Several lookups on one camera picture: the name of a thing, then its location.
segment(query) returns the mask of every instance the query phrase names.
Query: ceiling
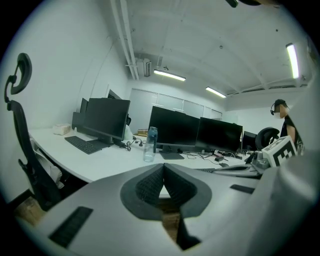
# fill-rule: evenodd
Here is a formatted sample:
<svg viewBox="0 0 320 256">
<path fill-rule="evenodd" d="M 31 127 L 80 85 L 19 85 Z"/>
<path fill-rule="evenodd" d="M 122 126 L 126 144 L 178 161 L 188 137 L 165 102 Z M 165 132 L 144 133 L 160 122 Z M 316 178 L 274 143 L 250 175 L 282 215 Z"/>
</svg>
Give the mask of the ceiling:
<svg viewBox="0 0 320 256">
<path fill-rule="evenodd" d="M 224 94 L 299 87 L 306 82 L 292 79 L 286 49 L 293 43 L 300 76 L 311 78 L 306 35 L 283 7 L 239 2 L 232 8 L 225 0 L 128 0 L 127 5 L 135 55 L 155 56 L 154 68 L 161 56 L 160 69 L 199 78 Z"/>
</svg>

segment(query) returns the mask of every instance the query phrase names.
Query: plastic bottle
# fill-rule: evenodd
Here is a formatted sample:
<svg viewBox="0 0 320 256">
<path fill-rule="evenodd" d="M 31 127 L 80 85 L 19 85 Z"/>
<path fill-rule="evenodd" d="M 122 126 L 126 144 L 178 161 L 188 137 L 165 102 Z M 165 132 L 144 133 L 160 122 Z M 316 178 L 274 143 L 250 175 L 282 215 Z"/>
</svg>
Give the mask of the plastic bottle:
<svg viewBox="0 0 320 256">
<path fill-rule="evenodd" d="M 146 143 L 143 150 L 143 161 L 151 163 L 155 159 L 156 148 L 158 139 L 158 129 L 156 127 L 150 126 L 148 135 L 146 138 Z"/>
</svg>

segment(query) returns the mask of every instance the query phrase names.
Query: mouse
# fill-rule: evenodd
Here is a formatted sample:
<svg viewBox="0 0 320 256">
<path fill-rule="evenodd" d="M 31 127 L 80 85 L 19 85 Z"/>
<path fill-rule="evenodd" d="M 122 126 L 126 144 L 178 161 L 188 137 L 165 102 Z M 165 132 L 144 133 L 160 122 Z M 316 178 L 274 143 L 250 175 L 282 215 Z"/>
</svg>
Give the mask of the mouse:
<svg viewBox="0 0 320 256">
<path fill-rule="evenodd" d="M 221 167 L 228 167 L 228 166 L 229 166 L 229 164 L 226 164 L 226 163 L 224 163 L 224 162 L 219 163 L 219 165 L 220 165 Z"/>
</svg>

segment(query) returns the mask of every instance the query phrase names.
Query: keyboard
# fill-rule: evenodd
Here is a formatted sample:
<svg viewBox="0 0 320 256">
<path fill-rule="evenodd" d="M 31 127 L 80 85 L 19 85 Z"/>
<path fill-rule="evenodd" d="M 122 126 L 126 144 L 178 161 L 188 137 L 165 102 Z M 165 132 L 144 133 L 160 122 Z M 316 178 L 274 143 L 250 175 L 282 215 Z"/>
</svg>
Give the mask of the keyboard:
<svg viewBox="0 0 320 256">
<path fill-rule="evenodd" d="M 196 169 L 196 170 L 212 174 L 216 169 L 215 168 L 206 168 L 206 169 Z"/>
<path fill-rule="evenodd" d="M 100 150 L 77 136 L 65 137 L 64 139 L 88 155 Z"/>
</svg>

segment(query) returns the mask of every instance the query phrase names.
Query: headphones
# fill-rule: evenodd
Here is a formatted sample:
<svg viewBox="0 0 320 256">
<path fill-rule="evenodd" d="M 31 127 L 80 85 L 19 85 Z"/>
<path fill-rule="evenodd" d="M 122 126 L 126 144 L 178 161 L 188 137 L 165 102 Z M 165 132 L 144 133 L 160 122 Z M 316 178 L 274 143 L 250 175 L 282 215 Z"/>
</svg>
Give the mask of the headphones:
<svg viewBox="0 0 320 256">
<path fill-rule="evenodd" d="M 272 106 L 271 106 L 271 109 L 270 109 L 270 113 L 271 113 L 271 115 L 275 115 L 275 111 L 274 110 L 272 110 L 272 107 L 274 106 L 274 103 L 272 104 Z"/>
</svg>

